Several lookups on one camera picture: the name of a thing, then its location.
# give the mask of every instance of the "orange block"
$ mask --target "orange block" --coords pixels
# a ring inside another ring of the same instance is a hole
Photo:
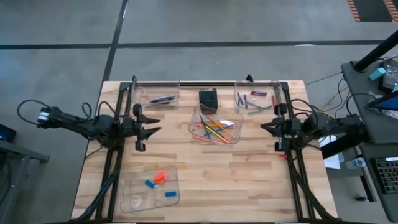
[[[160,172],[155,176],[155,184],[164,184],[167,179],[167,175],[164,172]]]

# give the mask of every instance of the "blue eraser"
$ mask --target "blue eraser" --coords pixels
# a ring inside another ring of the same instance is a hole
[[[152,182],[149,181],[149,180],[146,180],[146,181],[145,181],[145,184],[146,184],[148,187],[150,187],[150,188],[154,188],[154,187],[155,187],[155,184],[152,183]]]
[[[386,74],[386,70],[384,68],[379,68],[376,71],[372,72],[372,74],[369,75],[370,80],[374,81],[375,79],[379,78],[380,76]]]
[[[177,193],[176,192],[166,192],[165,196],[166,197],[175,197],[175,196],[177,196]]]

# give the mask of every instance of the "gray floor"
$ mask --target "gray floor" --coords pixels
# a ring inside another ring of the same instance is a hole
[[[0,45],[111,43],[121,2],[0,1]],[[355,22],[345,0],[130,0],[119,42],[378,40],[397,28],[395,22]],[[129,80],[133,74],[141,80],[175,76],[182,80],[236,80],[250,73],[256,79],[310,82],[339,72],[341,63],[360,59],[372,48],[119,49],[110,80]],[[82,115],[84,101],[93,106],[97,103],[108,54],[108,49],[0,50],[0,93],[5,96],[0,123],[18,131],[16,144],[51,154],[46,165],[31,163],[13,223],[70,218],[87,145],[77,134],[24,123],[16,115],[16,106],[34,98]],[[337,93],[340,79],[337,75],[307,86],[310,102],[322,107]],[[35,119],[39,109],[28,104],[23,115]],[[343,108],[338,116],[345,114]],[[359,178],[343,176],[330,177],[339,217],[389,223],[379,203],[354,201],[363,194]]]

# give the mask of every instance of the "clear plastic bin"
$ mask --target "clear plastic bin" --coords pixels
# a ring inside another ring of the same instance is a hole
[[[134,102],[145,110],[176,110],[179,107],[180,80],[137,83]]]
[[[275,98],[273,86],[261,86],[264,82],[236,81],[234,89],[235,112],[239,114],[263,114],[273,110]]]
[[[201,112],[200,106],[214,111],[214,109],[207,108],[205,105],[196,105],[188,127],[194,139],[222,146],[232,146],[239,142],[243,125],[243,115],[223,110],[216,110],[216,113],[213,115],[204,115]],[[204,127],[202,119],[209,128]]]
[[[164,184],[157,184],[154,188],[146,185],[147,180],[154,183],[155,176],[161,172],[167,175]],[[166,197],[166,192],[176,192],[176,196]],[[180,201],[177,170],[174,166],[167,166],[132,172],[129,177],[119,181],[119,193],[120,207],[124,213],[175,205]]]

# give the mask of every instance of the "wooden table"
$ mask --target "wooden table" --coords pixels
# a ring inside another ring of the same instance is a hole
[[[291,99],[308,101],[304,82],[288,81]],[[116,105],[120,82],[104,82],[100,101]],[[146,152],[135,150],[135,138],[127,138],[120,180],[135,171],[172,165],[178,170],[180,201],[171,207],[123,213],[120,196],[116,199],[114,222],[282,222],[297,221],[287,162],[275,152],[277,140],[260,128],[260,123],[275,117],[265,114],[244,115],[240,142],[233,148],[203,144],[188,132],[193,107],[198,104],[201,87],[181,87],[177,110],[144,111],[161,119],[162,129],[146,141]],[[219,110],[234,111],[234,88],[218,87]],[[294,106],[305,108],[295,102]],[[101,113],[111,114],[103,107]],[[99,148],[91,142],[87,153]],[[106,150],[90,156],[84,163],[72,218],[82,214],[101,185]],[[331,189],[319,150],[303,150],[310,188],[320,203],[337,217]],[[308,217],[303,193],[300,198]],[[104,210],[108,208],[105,200]]]

